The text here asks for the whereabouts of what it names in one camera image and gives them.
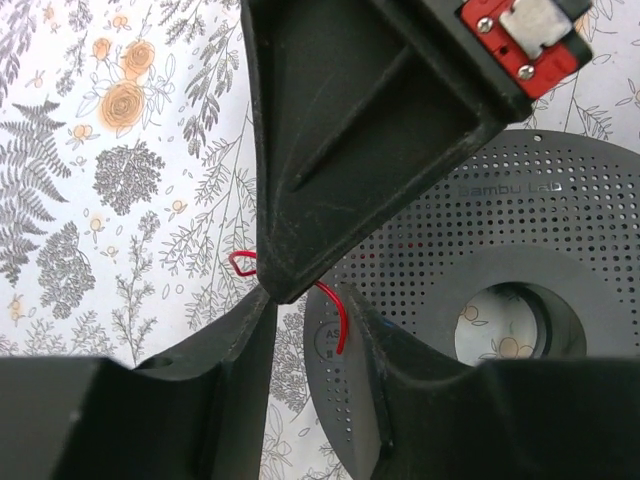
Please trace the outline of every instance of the floral wallpaper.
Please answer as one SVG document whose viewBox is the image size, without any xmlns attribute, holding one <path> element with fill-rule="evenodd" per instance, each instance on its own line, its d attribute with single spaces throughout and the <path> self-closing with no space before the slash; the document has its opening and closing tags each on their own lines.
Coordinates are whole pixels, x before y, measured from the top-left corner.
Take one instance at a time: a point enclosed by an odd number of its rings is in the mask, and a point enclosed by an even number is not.
<svg viewBox="0 0 640 480">
<path fill-rule="evenodd" d="M 577 24 L 593 62 L 518 127 L 640 151 L 640 4 L 594 3 Z M 0 353 L 133 366 L 252 288 L 226 261 L 255 246 L 239 9 L 0 0 Z M 346 479 L 310 401 L 303 311 L 281 308 L 260 478 Z M 498 337 L 486 358 L 527 355 Z"/>
</svg>

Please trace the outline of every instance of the circular hole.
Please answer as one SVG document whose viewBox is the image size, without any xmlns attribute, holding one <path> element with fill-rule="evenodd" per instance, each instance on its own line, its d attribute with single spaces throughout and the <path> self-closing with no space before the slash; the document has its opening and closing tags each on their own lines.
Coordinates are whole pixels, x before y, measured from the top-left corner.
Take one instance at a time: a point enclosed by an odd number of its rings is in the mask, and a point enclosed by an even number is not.
<svg viewBox="0 0 640 480">
<path fill-rule="evenodd" d="M 173 364 L 173 360 L 169 357 L 151 357 L 147 358 L 144 362 L 142 362 L 136 370 L 155 370 L 157 368 L 168 367 Z"/>
<path fill-rule="evenodd" d="M 538 285 L 505 283 L 467 302 L 455 350 L 460 362 L 472 366 L 490 359 L 584 356 L 586 337 L 558 295 Z"/>
</svg>

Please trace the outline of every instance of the orange flower print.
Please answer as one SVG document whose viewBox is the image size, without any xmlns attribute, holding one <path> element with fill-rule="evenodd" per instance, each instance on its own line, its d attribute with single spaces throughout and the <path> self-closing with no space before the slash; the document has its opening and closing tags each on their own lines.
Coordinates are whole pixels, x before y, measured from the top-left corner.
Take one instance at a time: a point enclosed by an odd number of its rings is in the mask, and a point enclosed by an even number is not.
<svg viewBox="0 0 640 480">
<path fill-rule="evenodd" d="M 124 15 L 118 14 L 115 17 L 113 17 L 113 22 L 111 22 L 111 25 L 118 32 L 121 29 L 122 30 L 131 30 L 131 27 L 129 26 L 129 19 Z"/>
<path fill-rule="evenodd" d="M 54 15 L 53 7 L 51 6 L 51 2 L 49 2 L 49 5 L 47 5 L 47 8 L 42 9 L 42 18 L 43 18 L 42 23 L 46 23 L 47 20 L 51 20 L 53 18 L 53 15 Z"/>
<path fill-rule="evenodd" d="M 529 345 L 518 345 L 518 341 L 513 337 L 506 337 L 496 346 L 496 342 L 491 340 L 492 353 L 480 355 L 480 359 L 513 359 L 513 358 L 531 358 L 533 348 Z"/>
<path fill-rule="evenodd" d="M 67 140 L 66 145 L 73 145 L 73 150 L 80 145 L 84 145 L 84 142 L 87 140 L 94 140 L 100 136 L 97 133 L 93 133 L 93 127 L 91 125 L 76 125 L 73 127 L 73 130 L 68 129 L 67 133 L 71 138 Z"/>
<path fill-rule="evenodd" d="M 111 51 L 111 42 L 106 38 L 99 38 L 93 42 L 93 56 L 99 61 L 103 62 Z"/>
<path fill-rule="evenodd" d="M 91 235 L 93 237 L 93 243 L 98 243 L 98 234 L 103 232 L 105 229 L 105 223 L 110 220 L 110 218 L 104 218 L 99 213 L 94 213 L 89 217 L 89 210 L 87 208 L 84 209 L 84 217 L 89 219 L 89 230 L 84 232 L 85 235 Z"/>
<path fill-rule="evenodd" d="M 176 215 L 180 215 L 187 209 L 188 204 L 182 200 L 174 200 L 171 204 L 171 208 L 165 208 L 165 212 L 171 212 L 169 215 L 169 221 L 173 220 Z"/>
<path fill-rule="evenodd" d="M 102 99 L 100 117 L 103 124 L 122 137 L 138 123 L 144 110 L 144 92 L 133 82 L 112 85 Z"/>
<path fill-rule="evenodd" d="M 36 74 L 31 80 L 26 83 L 25 87 L 30 87 L 31 85 L 33 85 L 35 88 L 42 88 L 42 84 L 44 83 L 44 80 L 42 79 L 43 75 L 44 70 L 36 70 Z"/>
<path fill-rule="evenodd" d="M 478 320 L 479 316 L 480 311 L 478 310 L 478 307 L 474 307 L 473 305 L 467 305 L 466 307 L 464 307 L 464 310 L 460 312 L 460 317 L 467 320 L 474 327 L 483 327 L 484 325 L 489 323 L 486 320 Z"/>
<path fill-rule="evenodd" d="M 22 295 L 13 295 L 13 299 L 9 303 L 9 318 L 18 326 L 18 320 L 24 318 L 22 307 Z"/>
<path fill-rule="evenodd" d="M 588 42 L 593 41 L 593 36 L 596 32 L 597 17 L 594 16 L 596 7 L 593 7 L 590 11 L 580 17 L 574 24 L 576 32 L 582 35 Z"/>
<path fill-rule="evenodd" d="M 149 42 L 139 40 L 127 47 L 122 57 L 122 68 L 127 80 L 136 80 L 144 75 L 151 67 L 156 56 L 155 47 Z"/>
<path fill-rule="evenodd" d="M 460 316 L 466 318 L 470 322 L 473 322 L 474 320 L 478 319 L 479 314 L 480 312 L 478 312 L 477 307 L 474 307 L 473 305 L 467 305 L 466 307 L 464 307 L 464 310 L 462 310 L 462 313 L 460 313 Z"/>
</svg>

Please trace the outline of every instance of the red component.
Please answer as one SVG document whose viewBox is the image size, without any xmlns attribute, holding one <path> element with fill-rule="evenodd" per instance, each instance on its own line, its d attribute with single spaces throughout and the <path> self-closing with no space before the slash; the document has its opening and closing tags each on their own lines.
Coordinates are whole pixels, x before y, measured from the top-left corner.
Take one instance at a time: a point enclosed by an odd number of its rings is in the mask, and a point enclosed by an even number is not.
<svg viewBox="0 0 640 480">
<path fill-rule="evenodd" d="M 462 7 L 460 18 L 511 78 L 535 100 L 577 71 L 579 63 L 562 43 L 547 48 L 537 60 L 532 61 L 500 24 L 500 14 L 510 10 L 513 3 L 514 0 L 469 0 Z M 478 31 L 478 22 L 485 17 L 493 20 L 493 28 L 483 34 Z M 535 68 L 535 75 L 530 80 L 518 77 L 518 70 L 524 65 Z"/>
<path fill-rule="evenodd" d="M 237 252 L 233 252 L 231 255 L 229 255 L 229 262 L 231 263 L 231 266 L 235 270 L 236 275 L 238 275 L 239 277 L 250 277 L 258 273 L 258 271 L 255 269 L 247 270 L 246 272 L 243 272 L 242 270 L 240 270 L 240 266 L 238 265 L 238 262 L 236 262 L 236 258 L 238 257 L 248 257 L 248 258 L 255 259 L 257 258 L 257 255 L 256 255 L 256 252 L 250 252 L 249 250 L 238 250 Z"/>
</svg>

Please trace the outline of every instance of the fern leaf print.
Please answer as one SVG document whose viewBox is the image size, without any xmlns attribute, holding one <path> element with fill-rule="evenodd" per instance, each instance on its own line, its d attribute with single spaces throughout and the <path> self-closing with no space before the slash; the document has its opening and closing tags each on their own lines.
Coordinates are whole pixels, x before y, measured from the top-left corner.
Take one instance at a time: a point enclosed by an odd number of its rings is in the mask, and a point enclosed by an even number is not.
<svg viewBox="0 0 640 480">
<path fill-rule="evenodd" d="M 54 179 L 68 178 L 71 171 L 56 148 L 54 133 L 65 123 L 52 119 L 59 104 L 14 104 L 21 120 L 0 122 L 10 137 L 0 145 L 0 272 L 15 286 L 22 267 L 47 234 L 46 223 L 55 220 L 43 199 L 64 203 Z"/>
</svg>

